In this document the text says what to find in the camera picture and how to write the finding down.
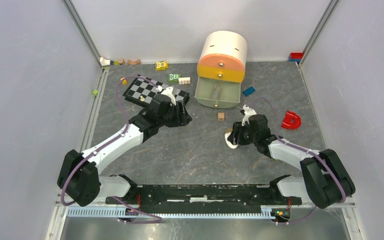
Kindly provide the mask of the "cream round drawer cabinet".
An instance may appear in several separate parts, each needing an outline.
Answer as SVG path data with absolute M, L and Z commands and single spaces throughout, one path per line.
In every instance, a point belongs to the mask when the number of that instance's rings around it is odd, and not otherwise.
M 238 33 L 227 30 L 211 33 L 205 40 L 200 58 L 208 54 L 233 56 L 245 65 L 246 72 L 248 44 L 245 38 Z

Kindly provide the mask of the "grey green bottom drawer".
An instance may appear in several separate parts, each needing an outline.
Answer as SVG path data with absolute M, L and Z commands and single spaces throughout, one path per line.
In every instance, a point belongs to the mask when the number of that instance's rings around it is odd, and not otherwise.
M 241 102 L 241 83 L 198 77 L 194 97 L 206 107 L 233 108 Z

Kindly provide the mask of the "white gold oval case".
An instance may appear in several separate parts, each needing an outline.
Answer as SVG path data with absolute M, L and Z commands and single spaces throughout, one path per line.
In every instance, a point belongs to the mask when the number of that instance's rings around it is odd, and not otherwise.
M 232 127 L 227 128 L 224 132 L 224 140 L 230 149 L 236 149 L 238 147 L 238 144 L 233 143 L 233 137 L 231 136 L 232 132 L 233 132 Z

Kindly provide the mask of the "orange top drawer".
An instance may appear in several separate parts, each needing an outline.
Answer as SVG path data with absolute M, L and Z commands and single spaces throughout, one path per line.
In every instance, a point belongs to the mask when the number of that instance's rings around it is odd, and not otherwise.
M 245 65 L 238 58 L 218 53 L 202 56 L 198 61 L 197 70 L 202 67 L 221 68 L 240 72 L 245 71 Z

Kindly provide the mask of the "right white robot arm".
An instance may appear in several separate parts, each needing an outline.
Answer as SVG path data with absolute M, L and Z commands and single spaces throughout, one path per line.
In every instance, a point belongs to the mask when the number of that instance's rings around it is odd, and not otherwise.
M 343 203 L 356 192 L 352 178 L 334 150 L 304 148 L 273 134 L 263 114 L 246 117 L 244 122 L 234 122 L 226 130 L 224 139 L 231 149 L 254 145 L 266 157 L 301 170 L 306 194 L 320 209 Z

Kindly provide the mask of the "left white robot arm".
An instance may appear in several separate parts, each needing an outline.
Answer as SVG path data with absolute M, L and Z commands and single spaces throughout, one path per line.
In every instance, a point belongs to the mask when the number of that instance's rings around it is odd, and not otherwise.
M 183 127 L 191 121 L 184 101 L 158 93 L 147 107 L 106 140 L 81 152 L 72 149 L 66 153 L 57 178 L 61 203 L 85 207 L 95 199 L 108 197 L 133 203 L 137 198 L 134 182 L 121 175 L 101 176 L 102 171 L 128 150 L 156 135 L 161 127 Z

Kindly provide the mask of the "clear plastic bottle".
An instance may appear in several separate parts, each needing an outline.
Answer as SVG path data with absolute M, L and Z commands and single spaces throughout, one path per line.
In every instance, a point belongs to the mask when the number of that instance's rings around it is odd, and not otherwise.
M 223 88 L 219 85 L 214 85 L 210 94 L 212 100 L 218 101 L 221 99 Z

